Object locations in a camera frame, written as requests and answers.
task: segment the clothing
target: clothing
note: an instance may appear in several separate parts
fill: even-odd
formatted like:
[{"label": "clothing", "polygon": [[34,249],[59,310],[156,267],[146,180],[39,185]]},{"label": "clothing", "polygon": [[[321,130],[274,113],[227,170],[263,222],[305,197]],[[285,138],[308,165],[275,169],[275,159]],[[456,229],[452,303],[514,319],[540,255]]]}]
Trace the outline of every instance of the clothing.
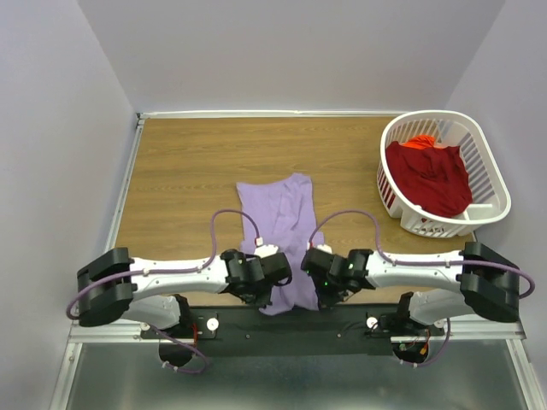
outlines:
[{"label": "clothing", "polygon": [[[291,264],[292,282],[287,286],[273,287],[272,303],[262,312],[274,315],[295,306],[318,310],[314,282],[300,269],[309,235],[317,226],[311,178],[293,173],[289,178],[272,184],[237,183],[237,188],[242,211],[258,224],[264,243],[278,245]],[[243,228],[241,250],[252,253],[255,250],[255,230],[245,218]],[[314,244],[323,241],[323,234],[317,232]]]},{"label": "clothing", "polygon": [[473,201],[460,147],[415,149],[395,141],[385,158],[398,189],[431,214],[452,218]]},{"label": "clothing", "polygon": [[412,137],[406,143],[401,144],[403,147],[425,149],[425,148],[438,148],[435,147],[435,137],[431,135],[421,134]]}]

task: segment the metal frame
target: metal frame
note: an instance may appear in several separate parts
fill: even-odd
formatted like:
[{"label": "metal frame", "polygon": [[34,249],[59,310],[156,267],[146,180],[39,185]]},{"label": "metal frame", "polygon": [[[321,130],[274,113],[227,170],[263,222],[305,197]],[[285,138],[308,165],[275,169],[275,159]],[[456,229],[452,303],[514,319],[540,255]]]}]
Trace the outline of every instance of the metal frame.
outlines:
[{"label": "metal frame", "polygon": [[[291,110],[248,110],[248,111],[180,111],[172,113],[144,113],[139,114],[139,121],[135,131],[131,154],[127,163],[126,172],[121,186],[120,196],[116,204],[116,210],[109,230],[108,240],[105,244],[105,251],[115,245],[115,240],[120,228],[121,216],[126,202],[132,170],[137,157],[140,138],[144,129],[144,122],[147,118],[229,118],[229,117],[312,117],[312,116],[381,116],[400,115],[406,112],[397,111],[291,111]],[[74,378],[78,368],[79,357],[82,352],[83,343],[158,343],[157,340],[144,340],[140,337],[140,325],[128,320],[100,326],[97,328],[83,328],[73,323],[68,345],[62,360],[61,370],[57,378],[50,410],[66,410],[70,391],[74,384]],[[545,409],[544,397],[538,383],[538,379],[532,364],[530,363],[522,339],[526,335],[521,323],[503,324],[484,320],[477,315],[461,316],[452,319],[452,340],[485,340],[503,339],[506,340],[513,365],[521,390],[530,410]],[[393,338],[393,342],[405,342],[409,338]]]},{"label": "metal frame", "polygon": [[515,366],[516,376],[521,384],[526,405],[531,410],[547,408],[538,376],[528,359],[524,343],[521,340],[508,340],[507,347],[509,348],[513,366]]}]

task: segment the cable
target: cable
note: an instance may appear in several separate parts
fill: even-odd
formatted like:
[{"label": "cable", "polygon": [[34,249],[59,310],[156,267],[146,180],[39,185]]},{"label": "cable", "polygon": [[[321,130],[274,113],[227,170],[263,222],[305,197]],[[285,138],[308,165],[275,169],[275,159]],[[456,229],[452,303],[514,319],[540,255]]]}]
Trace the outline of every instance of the cable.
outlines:
[{"label": "cable", "polygon": [[[410,365],[412,367],[425,367],[425,366],[429,366],[429,365],[432,365],[433,363],[435,363],[438,359],[440,359],[440,357],[444,354],[444,352],[446,351],[446,347],[448,346],[448,342],[450,340],[450,330],[451,330],[451,325],[450,325],[450,319],[449,318],[446,318],[446,337],[444,338],[444,342],[443,342],[443,345],[441,346],[441,348],[438,350],[437,354],[435,354],[434,357],[432,357],[430,360],[426,360],[424,361],[423,363],[410,363],[409,361],[404,361],[404,360],[401,360],[402,363],[406,363],[407,365]],[[427,337],[427,343],[429,343],[429,338],[431,337],[431,333],[430,335]]]},{"label": "cable", "polygon": [[429,354],[429,341],[431,340],[431,332],[429,331],[429,329],[426,329],[426,330],[427,330],[427,339],[426,339],[426,343],[424,344],[424,347],[421,348],[420,350],[421,354],[425,354],[425,353]]},{"label": "cable", "polygon": [[201,373],[205,372],[207,370],[207,368],[210,366],[210,362],[209,362],[209,359],[207,359],[207,356],[205,356],[205,354],[200,352],[197,348],[193,347],[191,344],[183,343],[180,340],[175,339],[174,337],[170,337],[165,331],[160,331],[157,327],[155,327],[153,325],[150,325],[150,328],[153,331],[155,331],[158,335],[163,337],[164,339],[167,339],[169,342],[173,342],[175,344],[178,344],[182,348],[190,350],[193,354],[195,354],[196,356],[199,356],[203,360],[203,367],[201,369],[198,369],[198,370],[187,370],[187,369],[184,369],[182,367],[173,366],[168,361],[163,362],[163,365],[165,367],[173,369],[173,370],[175,370],[176,372],[179,372],[179,373],[201,374]]},{"label": "cable", "polygon": [[[429,337],[431,336],[431,332],[429,331],[429,329],[427,329],[427,340],[426,340],[426,344],[427,342],[429,342]],[[412,342],[410,343],[404,343],[404,345],[406,346],[406,349],[408,348],[411,348],[412,346],[414,346],[416,344],[416,342],[418,342],[418,339],[420,338],[420,336],[417,336]]]},{"label": "cable", "polygon": [[197,347],[197,325],[195,323],[192,323],[191,328],[194,331],[194,346]]},{"label": "cable", "polygon": [[[260,232],[258,230],[258,225],[256,224],[256,222],[248,214],[246,214],[245,212],[239,211],[237,209],[220,209],[220,210],[216,211],[213,214],[213,216],[211,216],[211,221],[209,223],[209,231],[211,233],[211,243],[212,243],[213,246],[212,246],[211,256],[209,257],[209,259],[207,261],[205,261],[205,263],[203,263],[203,265],[190,267],[190,268],[186,268],[186,269],[150,269],[149,273],[194,273],[194,272],[197,272],[197,271],[201,271],[205,267],[208,267],[211,263],[213,263],[213,261],[215,260],[215,257],[216,257],[215,219],[220,214],[228,214],[228,213],[243,215],[245,218],[247,218],[247,220],[250,221],[250,223],[255,228],[256,238],[260,237]],[[143,275],[143,274],[144,274],[143,271],[120,272],[120,273],[115,273],[113,275],[109,275],[105,278],[101,278],[96,282],[93,282],[92,284],[86,286],[84,289],[82,289],[80,292],[78,292],[76,294],[76,296],[68,303],[68,306],[65,310],[65,314],[71,320],[79,320],[79,316],[74,315],[72,313],[72,309],[76,305],[76,303],[78,303],[79,300],[82,297],[84,297],[85,295],[87,295],[90,291],[98,288],[99,286],[101,286],[103,284],[106,284],[108,282],[112,282],[114,280],[119,280],[119,279],[122,279],[122,278],[129,278],[131,276],[137,276],[137,275]],[[170,363],[167,363],[167,362],[163,363],[164,366],[172,368],[176,372],[188,373],[188,374],[199,374],[199,373],[204,372],[207,369],[207,367],[209,366],[209,361],[208,361],[207,357],[202,352],[200,352],[197,348],[191,346],[190,344],[183,343],[183,342],[181,342],[181,341],[179,341],[179,340],[177,340],[173,337],[170,337],[166,332],[159,330],[157,327],[155,327],[153,325],[150,325],[150,328],[153,329],[158,335],[160,335],[161,337],[166,338],[170,342],[176,343],[179,346],[190,350],[191,352],[193,352],[197,356],[201,357],[203,359],[203,362],[204,362],[203,368],[201,368],[199,370],[185,370],[183,368],[178,368],[177,366],[173,366],[173,365],[171,365]]]},{"label": "cable", "polygon": [[[335,216],[341,215],[341,214],[362,214],[367,216],[373,223],[374,223],[374,241],[376,242],[376,249],[378,250],[379,255],[387,262],[394,264],[394,265],[400,265],[403,267],[444,267],[446,266],[446,261],[394,261],[392,258],[390,258],[382,249],[380,240],[379,240],[379,223],[378,220],[367,211],[363,211],[361,209],[345,209],[343,211],[335,212],[334,214],[331,214],[327,216],[312,232],[312,234],[309,236],[309,243],[310,246],[313,244],[313,239],[315,234],[317,233],[320,228],[325,225],[329,220],[334,218]],[[449,265],[451,266],[463,266],[463,265],[470,265],[475,267],[494,267],[496,269],[503,269],[504,271],[515,273],[519,275],[521,278],[524,278],[530,287],[528,290],[524,293],[522,293],[519,298],[524,299],[525,297],[530,296],[536,289],[536,284],[532,277],[526,273],[523,272],[521,269],[517,269],[512,266],[507,266],[501,263],[496,262],[489,262],[489,261],[449,261]]]},{"label": "cable", "polygon": [[[195,267],[189,267],[189,268],[186,268],[186,269],[150,269],[149,273],[194,273],[194,272],[197,272],[197,271],[200,271],[200,270],[204,269],[205,267],[208,267],[211,263],[213,263],[213,261],[215,260],[215,257],[216,257],[215,219],[220,214],[228,214],[228,213],[243,215],[245,218],[247,218],[250,221],[250,223],[255,228],[256,237],[260,237],[260,232],[258,230],[258,226],[256,225],[256,222],[248,214],[246,214],[245,212],[239,211],[237,209],[220,209],[220,210],[216,211],[213,214],[213,216],[211,216],[211,221],[209,223],[209,231],[211,233],[211,242],[213,244],[213,246],[212,246],[213,251],[211,252],[211,256],[209,257],[209,259],[207,261],[205,261],[205,263],[203,263],[203,265],[195,266]],[[99,287],[103,284],[106,284],[108,282],[111,282],[113,280],[119,280],[119,279],[122,279],[122,278],[128,278],[130,276],[136,276],[136,275],[142,275],[142,274],[143,274],[143,271],[128,271],[128,272],[115,273],[115,274],[107,276],[105,278],[101,278],[98,281],[93,282],[92,284],[86,286],[84,289],[82,289],[80,292],[78,292],[78,294],[68,303],[67,309],[65,311],[67,317],[69,319],[72,319],[72,320],[78,320],[79,319],[79,316],[75,316],[75,315],[72,314],[72,309],[73,309],[74,305],[76,305],[76,303],[78,303],[79,300],[83,296],[87,295],[91,290],[94,290],[95,288],[97,288],[97,287]]]}]

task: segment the purple cloth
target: purple cloth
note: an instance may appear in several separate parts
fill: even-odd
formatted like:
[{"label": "purple cloth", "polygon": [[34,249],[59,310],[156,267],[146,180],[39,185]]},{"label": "purple cloth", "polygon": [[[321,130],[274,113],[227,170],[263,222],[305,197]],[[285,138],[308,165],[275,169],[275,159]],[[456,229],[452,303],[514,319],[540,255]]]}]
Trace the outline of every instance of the purple cloth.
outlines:
[{"label": "purple cloth", "polygon": [[[314,282],[300,269],[309,235],[317,226],[311,178],[293,173],[289,178],[272,184],[240,182],[237,187],[242,211],[258,224],[264,243],[278,245],[291,264],[292,282],[287,286],[273,287],[272,304],[262,312],[275,315],[295,306],[318,310]],[[251,254],[255,250],[255,230],[246,218],[243,218],[243,230],[241,250]],[[317,232],[314,243],[323,241],[323,234]]]}]

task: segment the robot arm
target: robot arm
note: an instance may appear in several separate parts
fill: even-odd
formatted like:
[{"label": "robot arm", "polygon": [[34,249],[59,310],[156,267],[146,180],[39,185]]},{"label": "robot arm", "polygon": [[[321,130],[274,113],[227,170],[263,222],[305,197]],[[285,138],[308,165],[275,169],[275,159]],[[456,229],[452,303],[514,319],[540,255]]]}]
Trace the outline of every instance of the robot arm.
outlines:
[{"label": "robot arm", "polygon": [[[184,304],[172,295],[193,291],[229,293],[258,307],[270,301],[273,286],[291,280],[291,267],[278,247],[262,245],[253,255],[229,249],[207,260],[149,261],[130,258],[127,248],[112,249],[78,272],[81,292],[118,272],[137,272],[102,284],[79,298],[79,324],[106,325],[117,319],[145,322],[158,329],[177,325]],[[192,268],[203,267],[195,272]]]},{"label": "robot arm", "polygon": [[[473,260],[516,267],[481,243],[467,243],[463,251],[445,254],[388,256],[392,263],[378,251],[353,249],[344,258],[320,245],[308,250],[302,269],[314,280],[320,304],[325,307],[345,301],[363,289],[394,285],[436,288],[402,295],[397,313],[379,318],[379,329],[393,334],[409,334],[437,320],[471,313],[498,322],[519,319],[516,274],[463,265],[463,261]],[[400,265],[397,261],[407,263]],[[419,266],[408,266],[409,261],[416,261]]]}]

